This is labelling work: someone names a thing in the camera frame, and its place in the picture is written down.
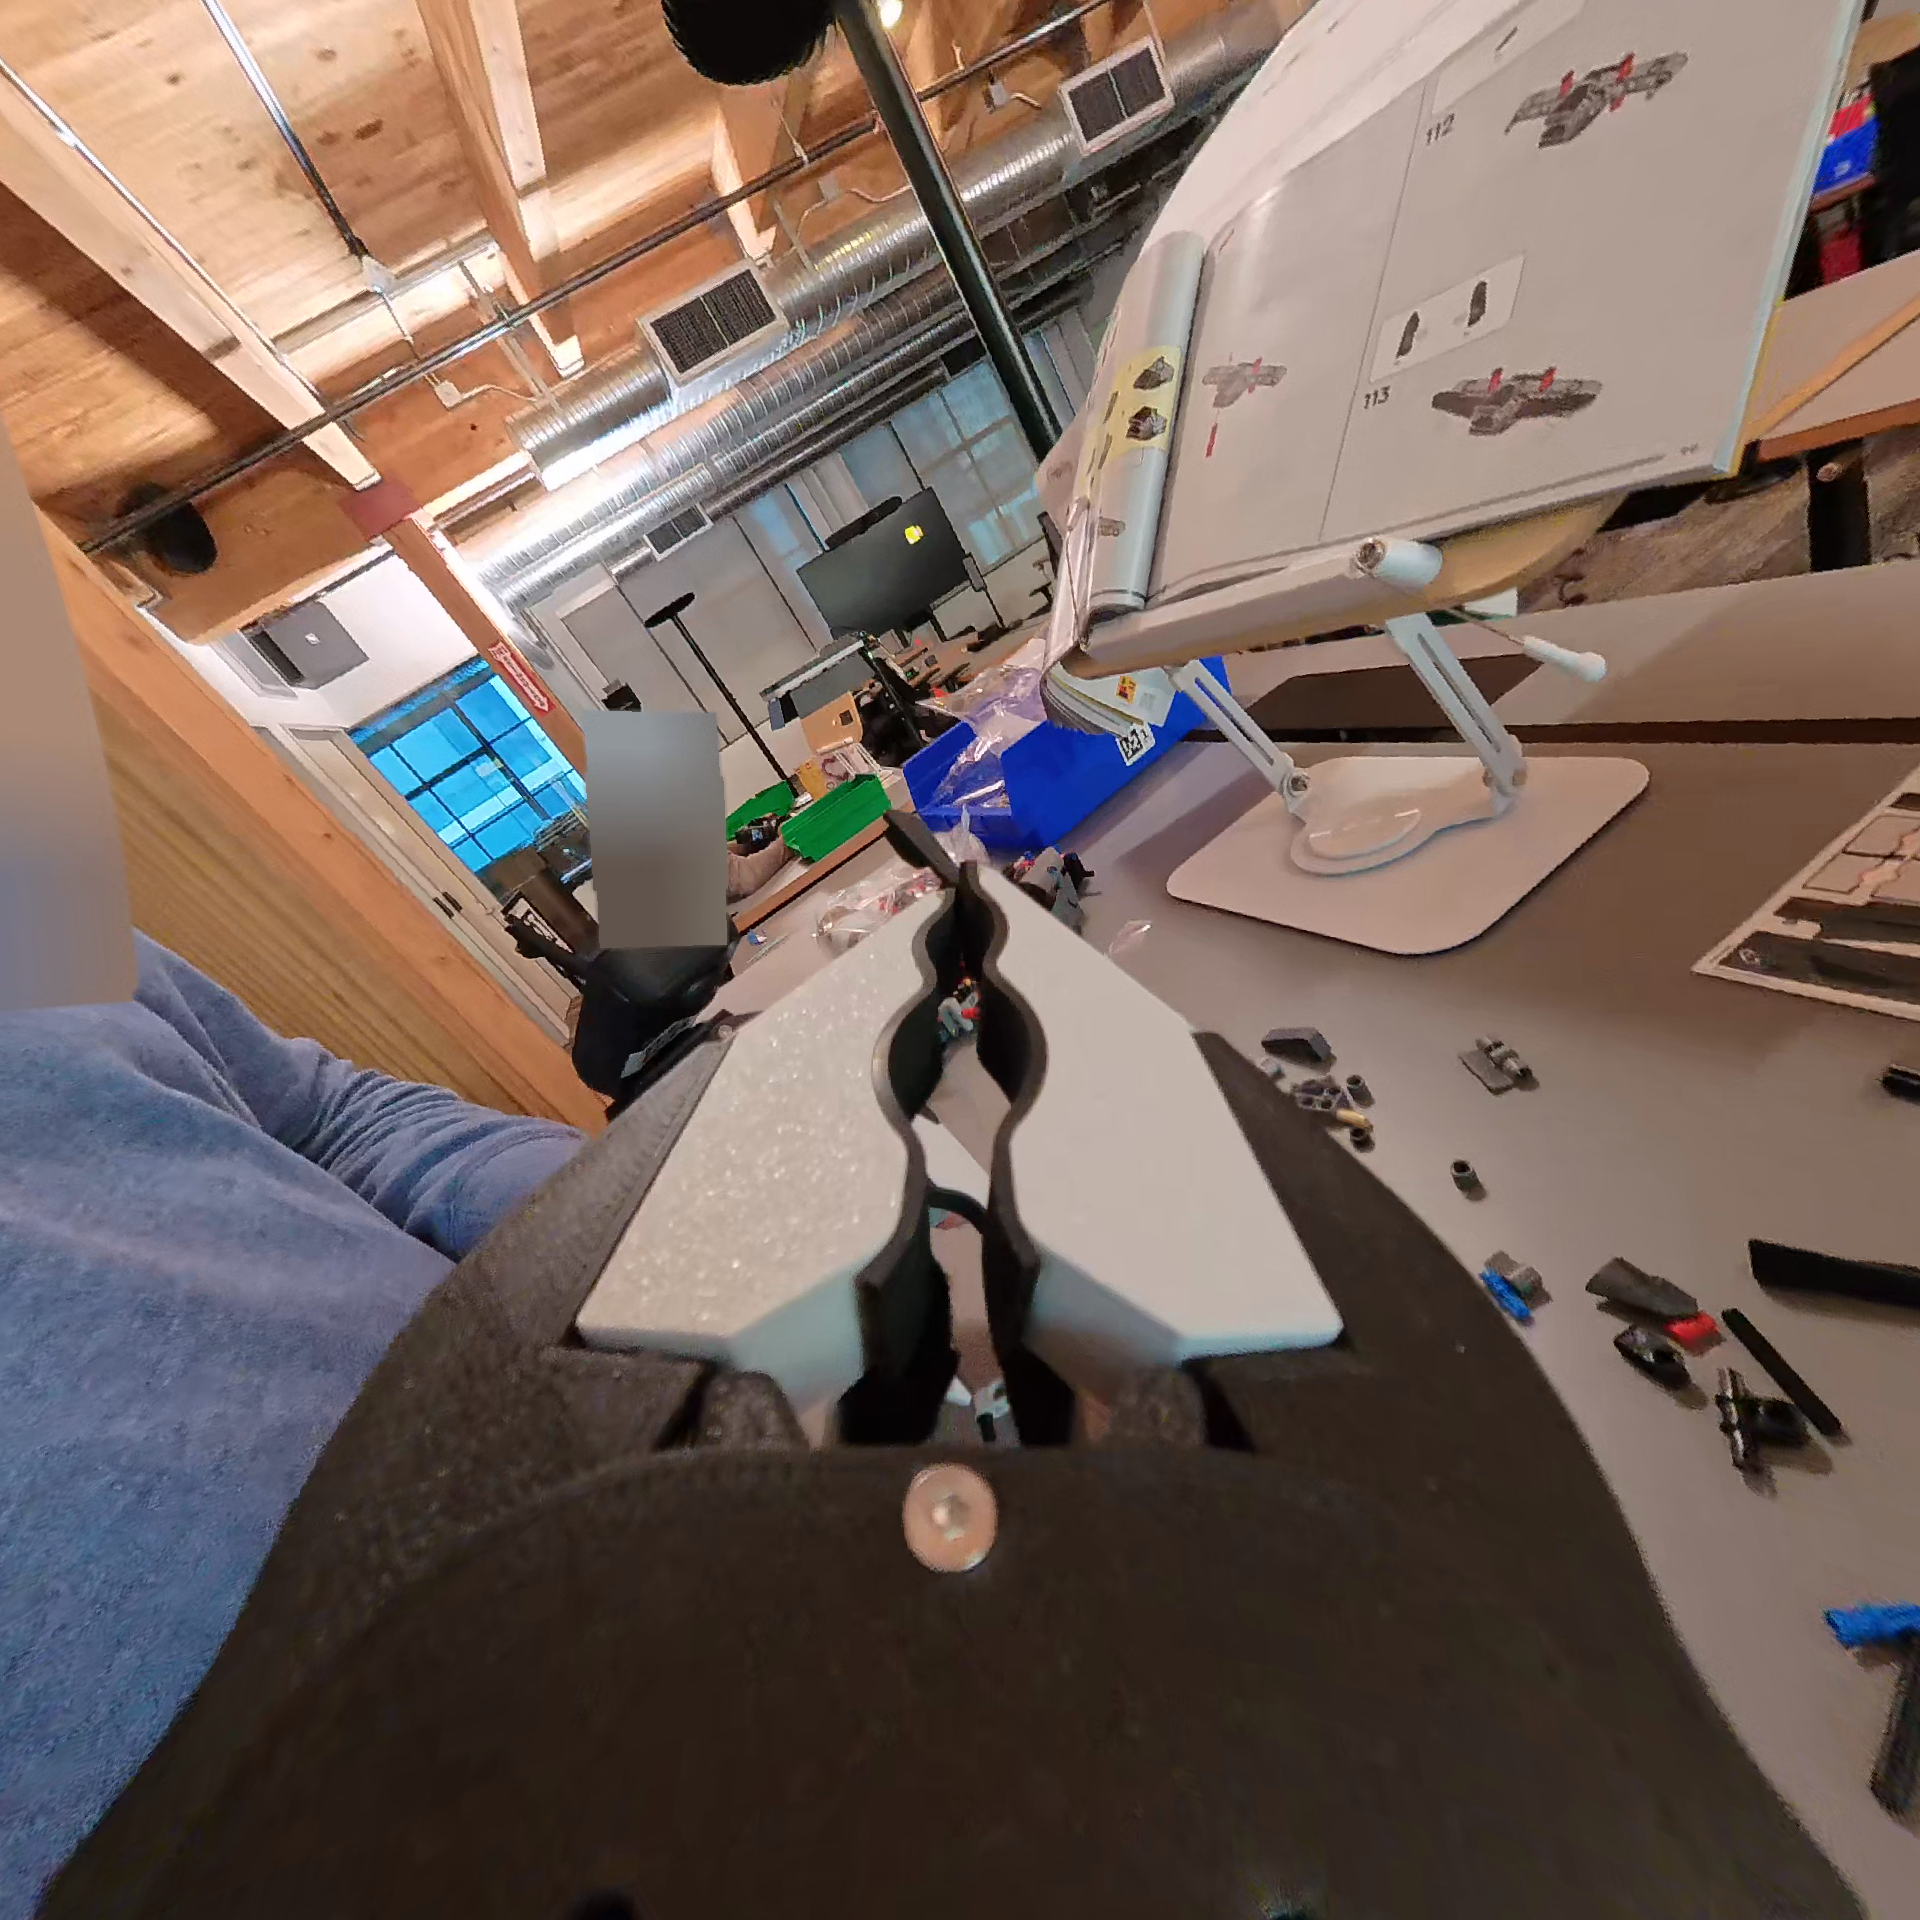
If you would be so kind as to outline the blue storage bin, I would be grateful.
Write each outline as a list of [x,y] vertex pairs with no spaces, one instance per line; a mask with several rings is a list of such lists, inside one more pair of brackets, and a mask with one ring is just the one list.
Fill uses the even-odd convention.
[[1061,847],[1067,837],[1178,742],[1211,723],[1178,695],[1163,725],[1132,736],[1055,726],[1039,670],[1009,656],[961,687],[950,726],[902,764],[911,809],[937,833],[969,827],[991,853]]

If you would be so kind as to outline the wooden ceiling beams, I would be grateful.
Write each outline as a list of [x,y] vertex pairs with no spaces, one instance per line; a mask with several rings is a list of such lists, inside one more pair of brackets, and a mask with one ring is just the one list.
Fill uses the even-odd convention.
[[905,198],[838,30],[718,87],[667,5],[4,5],[4,429],[36,509],[188,636],[445,526],[657,313],[801,280]]

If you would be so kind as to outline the pile of black lego pieces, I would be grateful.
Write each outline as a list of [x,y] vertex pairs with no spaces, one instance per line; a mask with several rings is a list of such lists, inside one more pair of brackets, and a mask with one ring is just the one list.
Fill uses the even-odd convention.
[[[1914,1264],[1866,1262],[1825,1254],[1777,1239],[1750,1239],[1747,1260],[1754,1283],[1772,1291],[1879,1304],[1900,1312],[1917,1307]],[[1686,1352],[1701,1336],[1731,1336],[1774,1383],[1772,1395],[1754,1390],[1738,1369],[1719,1373],[1713,1403],[1735,1470],[1756,1478],[1767,1468],[1770,1448],[1788,1448],[1810,1435],[1843,1438],[1844,1427],[1812,1383],[1794,1369],[1778,1343],[1759,1333],[1740,1307],[1701,1309],[1693,1294],[1614,1257],[1586,1280],[1586,1291],[1625,1319],[1615,1350],[1666,1387],[1690,1384]],[[1917,1638],[1885,1647],[1844,1647],[1877,1652],[1890,1661],[1893,1692],[1879,1752],[1868,1790],[1890,1816],[1914,1816],[1917,1796]]]

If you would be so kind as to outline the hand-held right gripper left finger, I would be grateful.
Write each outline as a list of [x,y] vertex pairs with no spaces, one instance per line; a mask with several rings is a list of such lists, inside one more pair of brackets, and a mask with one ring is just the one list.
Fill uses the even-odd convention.
[[950,894],[914,900],[743,1024],[579,1312],[607,1352],[705,1360],[918,1441],[950,1381],[914,1118],[945,1070]]

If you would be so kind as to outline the green storage bin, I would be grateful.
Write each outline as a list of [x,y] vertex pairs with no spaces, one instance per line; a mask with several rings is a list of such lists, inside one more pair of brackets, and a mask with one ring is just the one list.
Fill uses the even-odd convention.
[[726,815],[726,844],[741,856],[772,847],[780,862],[815,862],[883,821],[892,795],[881,775],[858,775],[820,797],[772,781]]

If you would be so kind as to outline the white device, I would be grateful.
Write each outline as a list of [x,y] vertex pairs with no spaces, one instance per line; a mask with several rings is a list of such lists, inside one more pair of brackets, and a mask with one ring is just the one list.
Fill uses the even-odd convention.
[[1055,654],[1039,676],[1039,702],[1053,725],[1129,736],[1154,726],[1172,696],[1189,696],[1279,797],[1293,821],[1290,856],[1298,871],[1370,872],[1444,832],[1500,821],[1529,779],[1522,745],[1443,636],[1443,616],[1430,609],[1391,614],[1382,629],[1468,745],[1465,759],[1341,756],[1305,769],[1202,660],[1082,678],[1070,671],[1067,656]]

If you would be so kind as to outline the window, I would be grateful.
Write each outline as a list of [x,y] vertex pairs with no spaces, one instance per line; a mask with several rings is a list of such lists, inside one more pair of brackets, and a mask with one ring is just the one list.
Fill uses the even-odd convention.
[[375,775],[474,877],[586,827],[586,779],[490,663],[469,663],[350,729]]

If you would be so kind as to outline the lego instruction booklet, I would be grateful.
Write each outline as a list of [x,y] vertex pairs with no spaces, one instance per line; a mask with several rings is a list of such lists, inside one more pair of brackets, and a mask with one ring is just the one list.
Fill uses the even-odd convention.
[[1373,616],[1394,542],[1727,473],[1861,5],[1310,5],[1045,468],[1082,676]]

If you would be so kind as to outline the black floor lamp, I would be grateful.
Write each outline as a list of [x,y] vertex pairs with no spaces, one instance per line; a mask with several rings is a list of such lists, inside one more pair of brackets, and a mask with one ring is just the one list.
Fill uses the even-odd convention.
[[713,665],[713,660],[707,656],[701,645],[693,638],[693,632],[686,624],[686,612],[694,605],[694,600],[698,600],[698,591],[681,591],[674,598],[669,598],[667,603],[662,603],[661,607],[657,607],[654,612],[645,614],[639,620],[639,624],[647,629],[647,632],[658,632],[661,629],[673,629],[678,636],[681,646],[699,665],[699,670],[709,678],[711,687],[718,693],[718,696],[725,702],[725,705],[734,713],[734,719],[738,723],[741,736],[750,745],[754,745],[757,755],[765,760],[765,766],[774,773],[774,776],[787,787],[787,790],[791,795],[798,795],[801,792],[798,779],[793,775],[788,775],[787,767],[782,767],[772,747],[767,745],[767,740],[763,740],[759,736],[754,719],[750,719],[746,705],[734,695],[725,675]]

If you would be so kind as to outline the black round pole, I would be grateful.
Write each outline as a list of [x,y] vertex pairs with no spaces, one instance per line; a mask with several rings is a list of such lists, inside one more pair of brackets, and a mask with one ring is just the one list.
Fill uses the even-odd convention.
[[890,30],[881,23],[878,5],[834,3],[833,15],[897,148],[905,183],[918,200],[977,336],[1012,404],[1023,440],[1039,462],[1063,433],[1063,423],[1023,350],[1021,329],[1002,299],[991,264],[949,175],[918,94],[905,75]]

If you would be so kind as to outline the lego sticker sheet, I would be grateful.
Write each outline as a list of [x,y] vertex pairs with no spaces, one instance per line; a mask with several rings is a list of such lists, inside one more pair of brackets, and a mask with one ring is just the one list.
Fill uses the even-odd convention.
[[1917,769],[1692,967],[1853,1012],[1917,1022]]

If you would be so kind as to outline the person's blue clothing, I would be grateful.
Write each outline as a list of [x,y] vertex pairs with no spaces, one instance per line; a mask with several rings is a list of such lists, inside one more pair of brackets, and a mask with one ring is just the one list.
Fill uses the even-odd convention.
[[3,1022],[3,1910],[178,1716],[358,1387],[586,1135],[287,1040],[146,935]]

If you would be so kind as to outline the black monitor screen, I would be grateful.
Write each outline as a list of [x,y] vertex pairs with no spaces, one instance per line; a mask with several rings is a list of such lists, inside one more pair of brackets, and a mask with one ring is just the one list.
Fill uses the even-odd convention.
[[911,632],[971,588],[971,555],[934,489],[897,500],[798,569],[833,638]]

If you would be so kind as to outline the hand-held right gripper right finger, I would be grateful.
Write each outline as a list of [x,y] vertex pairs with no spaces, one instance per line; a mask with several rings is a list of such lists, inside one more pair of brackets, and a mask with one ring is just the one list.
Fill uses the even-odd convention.
[[1205,1035],[1012,883],[977,886],[977,982],[1005,1096],[982,1280],[1023,1441],[1146,1373],[1341,1336]]

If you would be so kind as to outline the black angled lego piece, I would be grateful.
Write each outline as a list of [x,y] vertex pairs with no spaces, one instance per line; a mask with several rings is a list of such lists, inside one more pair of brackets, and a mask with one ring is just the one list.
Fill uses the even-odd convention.
[[909,957],[918,973],[886,1046],[892,1086],[909,1118],[931,1101],[953,1049],[985,1037],[991,1007],[985,963],[994,925],[980,868],[969,862],[914,935]]

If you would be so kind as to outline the silver ventilation duct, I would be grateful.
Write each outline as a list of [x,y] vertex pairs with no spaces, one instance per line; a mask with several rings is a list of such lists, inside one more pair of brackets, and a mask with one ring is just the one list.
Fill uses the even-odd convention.
[[[1278,46],[1279,5],[1234,5],[1172,41],[1141,39],[1102,73],[1146,60],[1146,111],[1087,148],[1059,95],[953,166],[956,193],[1011,311],[1125,237],[1146,191],[1179,169],[1202,117]],[[750,477],[860,397],[973,345],[931,225],[908,191],[796,251],[741,269],[639,324],[639,345],[509,420],[541,494],[463,547],[513,609],[647,547],[674,513],[743,495]]]

